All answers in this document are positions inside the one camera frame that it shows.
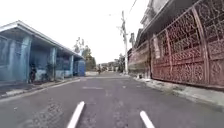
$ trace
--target pillar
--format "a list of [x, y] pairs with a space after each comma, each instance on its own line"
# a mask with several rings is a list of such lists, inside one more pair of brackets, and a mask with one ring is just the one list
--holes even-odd
[[22, 40], [21, 45], [21, 59], [20, 65], [22, 69], [22, 80], [28, 82], [29, 80], [29, 72], [30, 72], [30, 49], [31, 49], [32, 37], [26, 36]]
[[56, 65], [57, 65], [57, 48], [51, 48], [50, 51], [50, 64], [52, 65], [53, 72], [52, 72], [52, 80], [55, 80], [56, 77]]
[[70, 56], [69, 61], [70, 61], [70, 73], [71, 76], [73, 77], [74, 55]]
[[15, 41], [13, 40], [8, 40], [8, 42], [6, 43], [7, 45], [9, 45], [9, 63], [8, 63], [8, 72], [2, 72], [3, 74], [0, 75], [1, 79], [5, 80], [5, 81], [15, 81], [16, 79], [14, 78], [14, 69], [15, 69], [15, 48], [16, 48], [16, 44]]

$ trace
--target white lane marking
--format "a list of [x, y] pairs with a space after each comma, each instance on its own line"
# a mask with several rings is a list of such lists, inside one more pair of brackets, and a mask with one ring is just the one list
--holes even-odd
[[98, 88], [98, 87], [82, 87], [82, 89], [97, 89], [97, 90], [100, 90], [100, 89], [103, 89], [103, 88]]
[[71, 84], [71, 83], [75, 83], [75, 82], [79, 82], [79, 81], [80, 81], [80, 79], [74, 80], [74, 81], [70, 81], [70, 82], [66, 82], [66, 83], [63, 83], [63, 84], [58, 84], [58, 85], [55, 85], [55, 86], [46, 87], [46, 88], [43, 88], [41, 90], [37, 90], [37, 91], [34, 91], [34, 92], [27, 92], [27, 93], [24, 93], [24, 94], [21, 94], [21, 95], [17, 95], [17, 96], [1, 99], [0, 103], [16, 100], [16, 99], [27, 97], [27, 96], [31, 96], [31, 95], [34, 95], [36, 93], [40, 93], [40, 92], [42, 92], [44, 90], [47, 90], [47, 89], [56, 88], [56, 87], [60, 87], [60, 86], [66, 85], [66, 84]]
[[80, 102], [77, 105], [77, 107], [76, 107], [76, 109], [75, 109], [75, 111], [74, 111], [74, 113], [72, 115], [72, 118], [71, 118], [67, 128], [76, 128], [76, 126], [78, 124], [78, 121], [79, 121], [79, 118], [80, 118], [80, 116], [82, 114], [84, 106], [85, 106], [85, 102], [84, 101]]
[[140, 112], [140, 116], [142, 118], [142, 121], [144, 122], [146, 128], [155, 128], [152, 124], [152, 121], [149, 119], [145, 111]]

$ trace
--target ornate iron gate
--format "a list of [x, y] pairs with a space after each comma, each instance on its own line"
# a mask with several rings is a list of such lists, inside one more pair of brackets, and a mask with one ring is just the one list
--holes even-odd
[[224, 0], [200, 0], [150, 44], [154, 79], [224, 87]]

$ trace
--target road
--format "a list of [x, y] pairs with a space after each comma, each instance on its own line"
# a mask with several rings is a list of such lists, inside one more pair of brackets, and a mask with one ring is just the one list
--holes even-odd
[[222, 112], [114, 73], [0, 101], [0, 127], [65, 128], [80, 101], [86, 107], [78, 128], [144, 128], [141, 110], [156, 128], [224, 127]]

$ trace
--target house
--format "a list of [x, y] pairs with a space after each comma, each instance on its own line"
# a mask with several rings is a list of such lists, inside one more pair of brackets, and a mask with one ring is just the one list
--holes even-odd
[[0, 83], [28, 82], [31, 65], [37, 70], [35, 81], [46, 74], [53, 79], [85, 75], [83, 57], [58, 42], [21, 21], [1, 26]]
[[150, 59], [149, 43], [146, 40], [139, 45], [143, 29], [139, 29], [134, 47], [128, 52], [129, 73], [130, 75], [141, 75], [144, 78], [150, 78]]

